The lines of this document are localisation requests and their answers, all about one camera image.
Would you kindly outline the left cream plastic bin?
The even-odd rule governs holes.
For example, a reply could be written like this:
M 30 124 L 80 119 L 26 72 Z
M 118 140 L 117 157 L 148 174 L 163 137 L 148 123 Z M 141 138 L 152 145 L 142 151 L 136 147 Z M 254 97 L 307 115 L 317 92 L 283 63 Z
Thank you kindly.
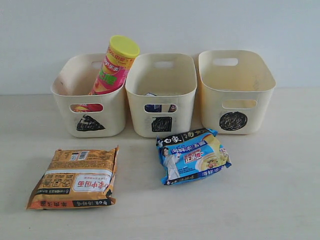
M 70 58 L 51 86 L 51 92 L 68 132 L 77 138 L 111 137 L 122 132 L 128 115 L 128 99 L 124 87 L 102 94 L 89 95 L 103 53 L 81 54 Z M 74 112 L 80 104 L 101 105 L 101 111 Z

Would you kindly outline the middle cream plastic bin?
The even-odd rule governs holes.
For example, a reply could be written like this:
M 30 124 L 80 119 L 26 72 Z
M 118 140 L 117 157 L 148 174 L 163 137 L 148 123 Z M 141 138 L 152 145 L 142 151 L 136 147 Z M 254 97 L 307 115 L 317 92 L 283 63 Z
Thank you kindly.
M 192 57 L 180 53 L 138 56 L 125 82 L 135 132 L 155 138 L 189 131 L 197 86 Z M 162 105 L 162 111 L 146 112 L 148 104 Z M 171 105 L 176 105 L 175 112 L 168 112 Z

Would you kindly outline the blue instant noodle packet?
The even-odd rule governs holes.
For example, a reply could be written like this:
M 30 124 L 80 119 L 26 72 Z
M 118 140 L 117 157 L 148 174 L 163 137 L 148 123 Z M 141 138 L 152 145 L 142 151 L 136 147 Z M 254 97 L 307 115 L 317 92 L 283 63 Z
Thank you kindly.
M 209 177 L 232 163 L 217 139 L 218 132 L 199 128 L 156 138 L 159 161 L 165 170 L 161 182 L 165 186 Z

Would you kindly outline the pink chips can yellow lid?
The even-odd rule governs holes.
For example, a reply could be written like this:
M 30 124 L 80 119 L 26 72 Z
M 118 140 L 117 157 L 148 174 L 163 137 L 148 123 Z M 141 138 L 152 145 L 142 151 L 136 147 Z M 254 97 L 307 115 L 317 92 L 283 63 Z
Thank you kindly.
M 123 35 L 112 36 L 89 95 L 105 95 L 118 90 L 139 54 L 140 47 L 135 41 Z

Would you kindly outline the cream plastic bin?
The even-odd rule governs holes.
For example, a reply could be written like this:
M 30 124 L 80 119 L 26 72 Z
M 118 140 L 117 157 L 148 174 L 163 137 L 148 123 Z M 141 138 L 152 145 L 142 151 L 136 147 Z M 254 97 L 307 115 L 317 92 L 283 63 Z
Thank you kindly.
M 207 50 L 198 56 L 201 123 L 221 134 L 248 135 L 264 120 L 276 81 L 247 50 Z
M 77 138 L 111 137 L 122 132 L 128 115 L 128 99 L 124 87 L 102 94 L 89 95 L 103 53 L 81 54 L 70 58 L 51 86 L 51 92 L 68 132 Z M 101 105 L 101 111 L 74 112 L 80 104 Z
M 125 82 L 135 132 L 155 138 L 189 131 L 197 86 L 192 57 L 180 53 L 138 56 Z M 162 105 L 162 111 L 146 112 L 148 104 Z M 168 112 L 171 105 L 176 105 L 175 112 Z

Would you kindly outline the white blue milk carton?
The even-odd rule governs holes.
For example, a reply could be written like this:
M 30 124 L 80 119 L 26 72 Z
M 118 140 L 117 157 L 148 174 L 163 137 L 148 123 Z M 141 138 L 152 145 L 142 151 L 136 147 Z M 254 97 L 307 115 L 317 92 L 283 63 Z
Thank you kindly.
M 148 113 L 161 113 L 162 105 L 161 104 L 146 104 L 144 110 Z

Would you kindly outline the orange instant noodle packet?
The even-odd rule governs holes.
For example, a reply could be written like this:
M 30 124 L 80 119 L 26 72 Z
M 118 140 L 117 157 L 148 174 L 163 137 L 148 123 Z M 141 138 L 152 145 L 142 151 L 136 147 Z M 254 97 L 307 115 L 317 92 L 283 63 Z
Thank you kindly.
M 119 148 L 55 151 L 26 209 L 86 209 L 112 206 Z

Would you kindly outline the right cream plastic bin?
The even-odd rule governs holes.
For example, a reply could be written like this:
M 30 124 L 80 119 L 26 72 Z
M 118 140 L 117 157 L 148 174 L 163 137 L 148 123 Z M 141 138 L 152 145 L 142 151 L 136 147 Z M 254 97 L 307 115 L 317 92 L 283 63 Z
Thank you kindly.
M 207 50 L 198 56 L 201 123 L 221 134 L 248 135 L 264 120 L 276 81 L 247 50 Z

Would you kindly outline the purple juice carton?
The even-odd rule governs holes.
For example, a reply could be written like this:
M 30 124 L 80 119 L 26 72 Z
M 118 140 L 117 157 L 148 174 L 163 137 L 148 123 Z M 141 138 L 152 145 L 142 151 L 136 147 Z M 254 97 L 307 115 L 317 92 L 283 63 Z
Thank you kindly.
M 177 106 L 175 104 L 171 104 L 169 109 L 168 109 L 168 112 L 169 113 L 174 113 L 176 110 L 177 110 Z

